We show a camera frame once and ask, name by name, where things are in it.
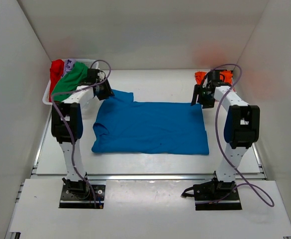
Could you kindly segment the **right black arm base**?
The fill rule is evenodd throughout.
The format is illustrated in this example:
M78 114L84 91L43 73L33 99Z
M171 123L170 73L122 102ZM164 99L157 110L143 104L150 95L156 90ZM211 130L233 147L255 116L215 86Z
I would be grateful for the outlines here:
M185 189L181 197L194 198L196 211L242 210L239 193L235 187L235 181L230 179L224 182L214 176L207 182L194 184Z

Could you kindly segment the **blue t shirt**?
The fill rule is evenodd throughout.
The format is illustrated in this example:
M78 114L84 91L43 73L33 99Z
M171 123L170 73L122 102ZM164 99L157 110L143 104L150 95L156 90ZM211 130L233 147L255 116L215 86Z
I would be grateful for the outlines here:
M92 152L209 155L200 105L137 102L115 91L103 101L93 125Z

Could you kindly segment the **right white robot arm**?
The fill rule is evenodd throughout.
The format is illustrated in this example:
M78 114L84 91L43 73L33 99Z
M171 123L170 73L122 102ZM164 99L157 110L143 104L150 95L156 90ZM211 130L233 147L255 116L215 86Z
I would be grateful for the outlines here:
M242 100L220 70L211 70L196 82L191 105L200 104L203 109L211 109L216 101L216 133L219 109L224 108L227 112L223 130L226 148L220 150L223 160L214 173L209 194L214 199L221 199L235 187L235 174L241 159L259 138L260 108Z

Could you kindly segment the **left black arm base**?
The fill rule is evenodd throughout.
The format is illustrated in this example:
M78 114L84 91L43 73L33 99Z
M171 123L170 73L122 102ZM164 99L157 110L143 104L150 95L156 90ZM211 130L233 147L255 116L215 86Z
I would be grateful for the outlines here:
M103 209L105 200L105 184L92 184L94 194L86 182L70 181L62 178L59 208L62 209Z

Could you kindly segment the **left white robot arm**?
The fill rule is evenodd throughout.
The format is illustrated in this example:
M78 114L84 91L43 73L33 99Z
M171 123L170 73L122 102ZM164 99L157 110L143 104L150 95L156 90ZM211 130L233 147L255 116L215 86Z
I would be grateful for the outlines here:
M106 74L100 69L84 68L84 75L64 87L55 87L52 103L51 133L60 145L67 169L63 178L66 189L79 200L96 200L95 189L88 180L80 151L84 126L82 109L95 96L101 101L114 95Z

